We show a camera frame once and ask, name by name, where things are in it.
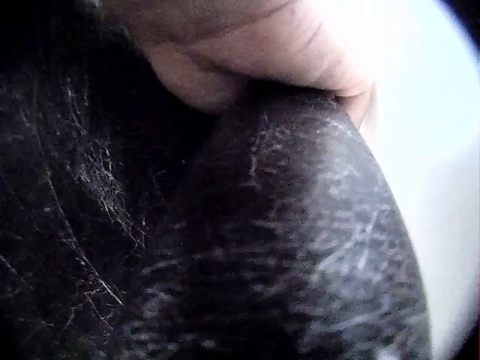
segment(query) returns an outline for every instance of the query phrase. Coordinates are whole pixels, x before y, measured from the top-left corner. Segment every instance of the pale skin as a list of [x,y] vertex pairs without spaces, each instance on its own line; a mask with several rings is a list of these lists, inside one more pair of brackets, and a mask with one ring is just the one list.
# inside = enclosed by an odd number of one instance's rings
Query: pale skin
[[[199,110],[219,113],[248,79],[269,79],[329,90],[358,127],[374,84],[365,66],[372,54],[363,51],[369,39],[349,36],[347,23],[329,26],[325,1],[104,3],[126,25],[164,86]],[[339,29],[347,35],[343,41],[336,36]]]

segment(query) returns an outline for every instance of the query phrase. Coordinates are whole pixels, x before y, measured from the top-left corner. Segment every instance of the skin crease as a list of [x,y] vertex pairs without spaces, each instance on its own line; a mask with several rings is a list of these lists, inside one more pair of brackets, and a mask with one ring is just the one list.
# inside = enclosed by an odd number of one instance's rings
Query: skin crease
[[359,127],[372,97],[373,52],[369,39],[349,34],[347,22],[325,21],[323,3],[104,1],[165,87],[197,109],[219,113],[249,78],[273,79],[331,90]]

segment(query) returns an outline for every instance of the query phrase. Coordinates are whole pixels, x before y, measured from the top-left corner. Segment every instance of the dark textured surface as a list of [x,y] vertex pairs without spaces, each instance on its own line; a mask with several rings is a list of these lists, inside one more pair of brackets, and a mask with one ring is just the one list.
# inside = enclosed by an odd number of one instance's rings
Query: dark textured surface
[[428,358],[408,235],[335,103],[258,85],[209,138],[214,119],[73,4],[16,1],[23,17],[0,22],[5,344],[26,359]]
[[222,119],[180,185],[121,359],[427,359],[420,276],[380,169],[335,103],[272,87]]

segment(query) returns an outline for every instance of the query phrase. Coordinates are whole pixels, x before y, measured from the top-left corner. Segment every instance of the white surface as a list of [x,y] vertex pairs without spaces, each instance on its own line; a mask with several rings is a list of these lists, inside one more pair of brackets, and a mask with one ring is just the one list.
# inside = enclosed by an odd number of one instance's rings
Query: white surface
[[479,60],[437,2],[372,3],[377,91],[360,131],[417,252],[433,358],[447,359],[479,311]]

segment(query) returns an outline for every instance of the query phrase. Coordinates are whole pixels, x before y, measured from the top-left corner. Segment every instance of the dark fabric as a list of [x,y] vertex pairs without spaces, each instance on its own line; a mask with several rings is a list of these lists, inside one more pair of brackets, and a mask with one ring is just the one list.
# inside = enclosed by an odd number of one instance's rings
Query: dark fabric
[[218,120],[168,93],[94,5],[11,5],[22,16],[0,22],[5,349],[429,357],[408,234],[335,102],[256,83]]

